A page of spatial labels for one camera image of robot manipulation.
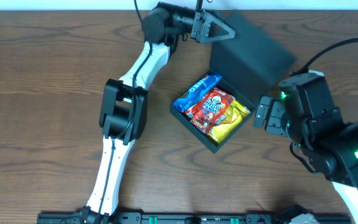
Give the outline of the yellow seed snack bag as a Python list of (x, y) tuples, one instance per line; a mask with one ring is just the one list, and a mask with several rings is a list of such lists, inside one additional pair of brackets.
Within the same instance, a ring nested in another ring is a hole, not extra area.
[(216, 143), (222, 143), (228, 135), (250, 114), (245, 106), (234, 100), (224, 114), (216, 121), (208, 136)]

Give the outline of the blue Oreo cookie pack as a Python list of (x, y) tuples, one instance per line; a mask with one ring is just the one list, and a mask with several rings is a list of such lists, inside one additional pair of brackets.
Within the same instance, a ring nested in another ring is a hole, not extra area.
[(180, 113), (199, 102), (202, 97), (212, 90), (220, 81), (222, 76), (217, 73), (207, 74), (182, 94), (181, 97), (173, 102), (173, 107)]

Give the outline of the red Hello Panda box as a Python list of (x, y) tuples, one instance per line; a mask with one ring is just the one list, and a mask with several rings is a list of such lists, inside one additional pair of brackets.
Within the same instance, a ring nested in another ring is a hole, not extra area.
[(214, 87), (199, 102), (188, 108), (185, 116), (202, 133), (209, 134), (217, 120), (234, 100), (232, 95)]

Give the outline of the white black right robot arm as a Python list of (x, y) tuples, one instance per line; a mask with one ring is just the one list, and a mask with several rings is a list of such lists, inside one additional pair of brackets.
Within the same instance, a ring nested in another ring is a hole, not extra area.
[(254, 127), (287, 137), (291, 151), (299, 148), (296, 158), (333, 183), (358, 223), (358, 122), (343, 121), (322, 75), (294, 75), (278, 86), (279, 98), (261, 97)]

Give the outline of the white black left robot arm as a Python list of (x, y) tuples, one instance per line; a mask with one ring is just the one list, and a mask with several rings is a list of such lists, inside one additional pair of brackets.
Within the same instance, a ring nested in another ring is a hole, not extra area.
[(144, 48), (132, 68), (118, 80), (109, 79), (103, 91), (99, 126), (103, 153), (92, 194), (78, 223), (110, 223), (117, 210), (119, 189), (128, 155), (147, 121), (148, 90), (179, 40), (210, 43), (235, 37), (235, 30), (217, 12), (159, 2), (140, 17)]

